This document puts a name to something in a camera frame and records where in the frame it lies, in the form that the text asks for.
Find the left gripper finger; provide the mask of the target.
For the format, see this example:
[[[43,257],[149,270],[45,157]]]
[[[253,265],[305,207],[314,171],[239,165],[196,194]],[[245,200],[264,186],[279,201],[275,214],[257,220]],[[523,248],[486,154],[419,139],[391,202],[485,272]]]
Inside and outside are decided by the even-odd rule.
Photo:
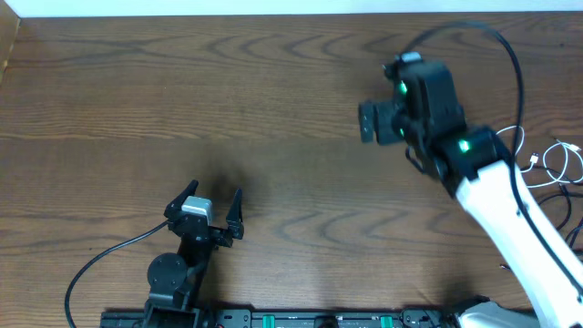
[[[234,194],[233,202],[226,216],[228,231],[232,237],[241,240],[244,235],[244,225],[242,218],[242,190],[237,189]]]
[[[181,206],[186,201],[187,197],[195,195],[198,186],[199,182],[193,179],[189,185],[166,206],[164,217],[168,220],[172,220],[173,217],[181,211]]]

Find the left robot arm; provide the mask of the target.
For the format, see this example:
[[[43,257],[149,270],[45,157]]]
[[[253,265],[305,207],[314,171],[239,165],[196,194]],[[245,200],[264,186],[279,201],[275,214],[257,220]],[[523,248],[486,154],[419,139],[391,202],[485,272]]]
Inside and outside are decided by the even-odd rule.
[[[179,248],[155,258],[148,267],[150,291],[143,327],[215,327],[216,314],[197,305],[211,254],[230,248],[244,235],[242,190],[237,189],[226,215],[225,228],[212,225],[212,202],[195,195],[193,180],[165,211],[169,230],[180,237]]]

